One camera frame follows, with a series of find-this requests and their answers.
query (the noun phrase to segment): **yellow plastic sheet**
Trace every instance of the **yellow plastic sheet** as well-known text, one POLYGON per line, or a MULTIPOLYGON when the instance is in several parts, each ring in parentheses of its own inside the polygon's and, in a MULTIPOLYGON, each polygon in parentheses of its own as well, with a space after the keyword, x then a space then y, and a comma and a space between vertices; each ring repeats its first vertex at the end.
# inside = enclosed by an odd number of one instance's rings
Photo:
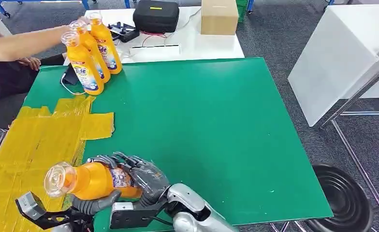
POLYGON ((60 161, 80 163, 86 139, 111 137, 114 114, 90 114, 94 97, 59 99, 47 107, 22 107, 0 146, 0 232, 37 232, 22 217, 15 199, 35 193, 49 211, 59 211, 63 197, 50 198, 43 187, 48 169, 60 161))

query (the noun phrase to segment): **tide bottle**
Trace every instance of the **tide bottle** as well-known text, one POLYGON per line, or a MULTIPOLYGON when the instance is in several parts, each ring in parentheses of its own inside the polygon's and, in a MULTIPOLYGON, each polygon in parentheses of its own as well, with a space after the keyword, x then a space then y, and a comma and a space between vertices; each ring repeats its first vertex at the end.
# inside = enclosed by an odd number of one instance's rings
POLYGON ((122 69, 122 65, 110 30, 102 23, 102 16, 99 12, 90 13, 87 18, 91 24, 91 35, 97 41, 108 70, 110 70, 111 74, 118 74, 122 69))
POLYGON ((110 71, 101 56, 96 40, 87 31, 87 24, 82 20, 76 20, 71 22, 69 26, 72 31, 77 32, 80 44, 90 52, 102 81, 107 83, 110 80, 110 71))
POLYGON ((67 47, 67 57, 86 93, 90 95, 102 93, 104 83, 89 51, 80 44, 78 34, 73 31, 66 32, 61 36, 61 41, 67 47))
POLYGON ((50 168, 44 178, 44 189, 51 197, 72 193, 81 200, 94 200, 118 189, 121 197, 139 198, 142 190, 134 186, 131 176, 120 168, 110 169, 101 163, 72 167, 61 162, 50 168))

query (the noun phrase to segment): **human hand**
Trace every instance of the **human hand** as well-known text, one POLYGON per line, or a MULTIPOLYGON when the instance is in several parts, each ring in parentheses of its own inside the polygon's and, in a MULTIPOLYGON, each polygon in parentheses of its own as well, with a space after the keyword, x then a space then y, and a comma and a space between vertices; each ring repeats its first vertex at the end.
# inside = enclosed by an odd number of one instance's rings
POLYGON ((18 59, 17 62, 24 66, 30 66, 30 68, 35 71, 38 71, 40 69, 40 65, 42 64, 42 62, 39 59, 34 57, 21 58, 18 59))

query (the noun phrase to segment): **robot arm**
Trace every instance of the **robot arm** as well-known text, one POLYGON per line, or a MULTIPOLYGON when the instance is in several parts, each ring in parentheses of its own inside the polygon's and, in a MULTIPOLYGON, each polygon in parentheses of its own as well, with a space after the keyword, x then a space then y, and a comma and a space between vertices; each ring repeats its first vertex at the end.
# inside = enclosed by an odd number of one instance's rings
POLYGON ((172 185, 166 213, 173 218, 175 232, 238 232, 200 195, 184 184, 172 185))
POLYGON ((20 213, 44 230, 61 226, 67 229, 62 231, 69 231, 68 225, 71 225, 72 228, 78 228, 73 231, 84 232, 92 231, 93 214, 112 205, 109 218, 111 229, 146 227, 153 220, 158 220, 172 225, 176 232, 239 231, 188 186, 184 184, 170 186, 164 173, 152 162, 139 157, 128 157, 122 153, 115 153, 112 157, 99 156, 89 161, 123 168, 143 189, 140 200, 115 202, 119 192, 113 192, 107 198, 93 201, 74 198, 73 206, 66 211, 46 212, 37 197, 27 193, 16 200, 20 213), (173 223, 157 218, 162 210, 173 219, 173 223), (56 215, 64 220, 56 220, 56 215))

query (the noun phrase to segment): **floor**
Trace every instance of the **floor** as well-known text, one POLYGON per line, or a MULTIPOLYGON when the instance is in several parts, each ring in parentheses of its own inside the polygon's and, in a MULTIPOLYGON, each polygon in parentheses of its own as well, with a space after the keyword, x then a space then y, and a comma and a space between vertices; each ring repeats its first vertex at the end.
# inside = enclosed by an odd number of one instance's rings
MULTIPOLYGON (((201 0, 176 1, 180 6, 201 4, 201 0)), ((288 74, 323 14, 325 4, 324 0, 255 0, 253 14, 247 15, 245 22, 238 25, 237 35, 246 57, 265 58, 309 159, 312 162, 326 162, 348 172, 364 187, 372 199, 332 125, 327 126, 325 130, 319 129, 318 125, 310 128, 287 81, 288 74)), ((97 4, 91 2, 90 6, 92 9, 125 8, 122 0, 98 0, 97 4)), ((7 19, 4 16, 1 18, 12 33, 68 24, 82 16, 85 11, 83 6, 76 2, 25 2, 23 5, 8 2, 4 7, 12 14, 12 18, 7 19)), ((37 57, 46 57, 63 51, 64 46, 58 45, 38 54, 37 57)), ((353 108, 379 110, 379 99, 362 100, 353 108)), ((341 117, 338 123, 379 192, 379 116, 341 117)), ((379 231, 379 215, 375 216, 373 227, 379 231)), ((271 231, 271 227, 246 225, 241 226, 240 230, 266 232, 271 231)), ((298 231, 298 229, 292 225, 287 231, 298 231)))

